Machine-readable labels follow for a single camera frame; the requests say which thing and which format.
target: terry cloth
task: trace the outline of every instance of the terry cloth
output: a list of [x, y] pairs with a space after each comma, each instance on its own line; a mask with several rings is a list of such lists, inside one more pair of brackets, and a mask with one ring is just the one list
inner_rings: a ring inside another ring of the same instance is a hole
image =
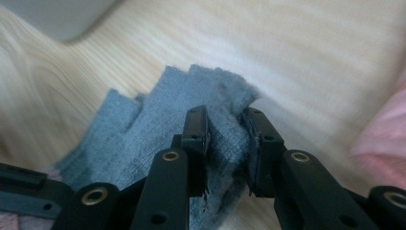
[[365, 128], [351, 154], [379, 183], [406, 190], [406, 71], [396, 92]]
[[129, 99], [109, 91], [79, 145], [55, 164], [74, 190], [107, 182], [120, 190], [147, 176], [152, 159], [183, 131], [186, 112], [206, 105], [212, 151], [207, 157], [207, 203], [191, 198], [190, 228], [219, 227], [244, 190], [241, 173], [249, 136], [238, 115], [257, 97], [236, 74], [193, 65], [167, 67], [149, 95]]

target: screw hole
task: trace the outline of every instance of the screw hole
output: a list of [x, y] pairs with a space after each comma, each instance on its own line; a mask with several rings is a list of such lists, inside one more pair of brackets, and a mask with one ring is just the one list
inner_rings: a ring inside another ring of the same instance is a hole
[[159, 225], [163, 224], [168, 220], [168, 216], [165, 213], [157, 213], [152, 215], [151, 223]]
[[383, 196], [394, 206], [406, 209], [406, 196], [395, 192], [386, 192]]
[[164, 158], [164, 160], [166, 160], [166, 161], [174, 161], [179, 158], [179, 154], [176, 152], [170, 151], [170, 152], [164, 153], [164, 155], [162, 155], [162, 158]]
[[84, 205], [95, 205], [107, 198], [108, 191], [104, 187], [99, 187], [87, 192], [82, 198], [81, 202]]
[[45, 210], [45, 211], [49, 211], [49, 210], [52, 209], [52, 204], [45, 204], [45, 205], [42, 207], [42, 209]]
[[342, 215], [340, 216], [340, 220], [341, 222], [343, 222], [345, 225], [347, 225], [350, 228], [356, 228], [358, 226], [358, 223], [355, 221], [355, 219], [346, 216], [346, 215]]
[[307, 162], [310, 160], [310, 157], [308, 157], [306, 154], [301, 153], [301, 152], [294, 152], [290, 156], [294, 160], [299, 161], [299, 162]]
[[95, 200], [98, 200], [98, 199], [100, 199], [101, 197], [102, 197], [102, 192], [101, 192], [101, 191], [96, 191], [96, 192], [90, 194], [90, 195], [87, 197], [87, 200], [88, 200], [89, 202], [94, 202]]

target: black plastic bracket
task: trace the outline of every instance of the black plastic bracket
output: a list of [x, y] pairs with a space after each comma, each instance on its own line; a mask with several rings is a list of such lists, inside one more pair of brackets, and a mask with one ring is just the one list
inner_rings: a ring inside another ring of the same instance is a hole
[[0, 163], [0, 210], [55, 219], [74, 191], [47, 174]]
[[285, 152], [281, 176], [304, 219], [300, 229], [379, 229], [310, 153]]
[[115, 210], [119, 189], [107, 183], [93, 183], [80, 189], [57, 217], [53, 230], [116, 229]]
[[378, 186], [370, 191], [366, 212], [382, 229], [406, 229], [406, 191]]
[[158, 152], [149, 170], [130, 229], [189, 229], [188, 155]]
[[255, 108], [247, 108], [242, 122], [248, 129], [251, 148], [247, 159], [247, 183], [250, 193], [256, 197], [274, 197], [272, 174], [277, 161], [286, 151], [284, 140], [266, 116]]
[[190, 197], [203, 196], [207, 189], [206, 156], [209, 143], [206, 106], [200, 105], [188, 110], [183, 132], [173, 136], [171, 147], [182, 149], [188, 154]]

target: pink cloth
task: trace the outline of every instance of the pink cloth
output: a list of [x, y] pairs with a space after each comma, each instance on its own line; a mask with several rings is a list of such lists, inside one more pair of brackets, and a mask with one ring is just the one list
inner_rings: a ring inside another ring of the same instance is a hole
[[350, 152], [381, 185], [406, 190], [406, 69], [397, 86]]
[[18, 229], [18, 216], [17, 214], [1, 213], [0, 214], [0, 229]]

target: wood grain surface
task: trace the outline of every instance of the wood grain surface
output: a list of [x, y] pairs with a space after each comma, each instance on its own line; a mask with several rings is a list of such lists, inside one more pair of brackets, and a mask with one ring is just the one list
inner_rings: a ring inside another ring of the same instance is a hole
[[[55, 163], [109, 88], [148, 93], [166, 65], [241, 74], [290, 149], [315, 154], [344, 186], [376, 182], [349, 148], [394, 91], [406, 1], [125, 0], [61, 43], [0, 7], [0, 161]], [[272, 200], [243, 198], [221, 229], [279, 229]]]

